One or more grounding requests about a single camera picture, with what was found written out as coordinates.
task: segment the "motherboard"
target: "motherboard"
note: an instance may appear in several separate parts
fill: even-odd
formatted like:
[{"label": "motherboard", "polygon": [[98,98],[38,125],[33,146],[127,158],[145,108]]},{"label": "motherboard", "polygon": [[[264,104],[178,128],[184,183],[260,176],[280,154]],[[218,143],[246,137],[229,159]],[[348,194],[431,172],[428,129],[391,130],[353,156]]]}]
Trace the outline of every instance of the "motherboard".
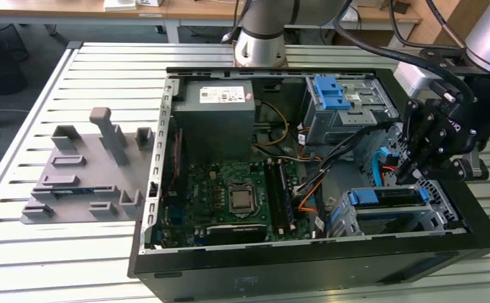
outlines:
[{"label": "motherboard", "polygon": [[308,239],[308,217],[290,203],[297,182],[292,161],[190,165],[185,204],[166,209],[174,246],[208,245],[212,233],[225,243]]}]

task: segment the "aluminum slatted table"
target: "aluminum slatted table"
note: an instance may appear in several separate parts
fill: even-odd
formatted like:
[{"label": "aluminum slatted table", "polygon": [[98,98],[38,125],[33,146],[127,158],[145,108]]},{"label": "aluminum slatted table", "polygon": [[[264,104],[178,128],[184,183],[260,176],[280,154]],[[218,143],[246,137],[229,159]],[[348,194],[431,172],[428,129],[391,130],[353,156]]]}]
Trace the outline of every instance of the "aluminum slatted table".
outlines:
[{"label": "aluminum slatted table", "polygon": [[[286,48],[290,67],[395,68],[353,47]],[[218,45],[83,43],[67,49],[0,163],[0,302],[158,302],[126,278],[133,222],[23,225],[19,213],[59,124],[97,133],[93,107],[111,109],[123,132],[155,127],[165,68],[230,66]],[[490,167],[490,143],[482,154]],[[470,185],[490,216],[490,180]],[[415,283],[246,298],[238,302],[490,302],[490,255]]]}]

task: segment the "ram slot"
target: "ram slot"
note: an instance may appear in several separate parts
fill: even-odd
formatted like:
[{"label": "ram slot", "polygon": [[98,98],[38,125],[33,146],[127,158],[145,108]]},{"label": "ram slot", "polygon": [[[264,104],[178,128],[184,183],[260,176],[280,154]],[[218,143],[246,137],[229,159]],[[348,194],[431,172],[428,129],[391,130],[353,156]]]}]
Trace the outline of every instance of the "ram slot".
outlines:
[{"label": "ram slot", "polygon": [[278,160],[278,176],[280,176],[280,185],[281,185],[281,205],[285,210],[285,220],[288,222],[289,230],[294,230],[293,225],[293,212],[292,212],[292,197],[290,192],[286,185],[285,178],[285,167],[284,163]]},{"label": "ram slot", "polygon": [[265,191],[268,194],[272,232],[282,235],[289,227],[288,216],[284,207],[284,192],[280,180],[280,165],[270,161],[262,166],[265,178]]}]

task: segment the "open computer chassis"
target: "open computer chassis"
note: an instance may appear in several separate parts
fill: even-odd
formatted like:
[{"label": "open computer chassis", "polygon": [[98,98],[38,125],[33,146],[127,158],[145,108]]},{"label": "open computer chassis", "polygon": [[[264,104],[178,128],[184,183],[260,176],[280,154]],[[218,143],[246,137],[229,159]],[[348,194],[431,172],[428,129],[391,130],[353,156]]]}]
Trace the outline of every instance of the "open computer chassis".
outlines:
[{"label": "open computer chassis", "polygon": [[[154,239],[160,237],[155,225],[162,211],[158,205],[164,195],[162,173],[166,166],[172,166],[165,161],[165,154],[172,153],[166,146],[168,124],[173,117],[172,103],[180,101],[178,87],[185,81],[236,81],[253,77],[302,81],[325,74],[337,79],[372,79],[393,107],[391,110],[396,111],[391,119],[397,121],[408,100],[387,69],[205,68],[169,69],[166,73],[147,194],[137,216],[127,269],[129,276],[137,277],[161,300],[189,302],[412,282],[447,265],[490,253],[490,219],[467,185],[425,180],[417,185],[427,188],[431,195],[440,196],[437,199],[449,202],[449,212],[456,217],[451,230],[420,236],[417,233],[360,235],[161,249]],[[381,138],[365,143],[369,146],[360,145],[361,153],[368,157],[367,148],[376,148],[396,134],[395,127],[383,132]],[[403,144],[392,147],[404,152]]]}]

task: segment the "green circuit board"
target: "green circuit board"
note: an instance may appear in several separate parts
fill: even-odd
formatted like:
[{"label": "green circuit board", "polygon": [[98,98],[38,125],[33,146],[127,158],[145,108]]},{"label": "green circuit board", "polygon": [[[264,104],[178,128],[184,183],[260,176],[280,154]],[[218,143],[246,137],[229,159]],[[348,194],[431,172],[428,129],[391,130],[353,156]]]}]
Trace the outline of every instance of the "green circuit board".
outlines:
[{"label": "green circuit board", "polygon": [[[292,161],[284,163],[284,169],[286,185],[290,188],[297,184],[296,167]],[[252,188],[254,204],[249,213],[234,214],[234,210],[232,212],[230,209],[230,192],[238,187]],[[286,231],[282,235],[272,232],[262,162],[190,165],[186,192],[184,207],[169,210],[170,217],[182,217],[181,226],[194,227],[193,229],[173,229],[172,239],[178,247],[197,246],[194,233],[201,232],[201,227],[218,224],[254,223],[266,225],[265,242],[309,238],[305,215],[294,218],[294,230]]]}]

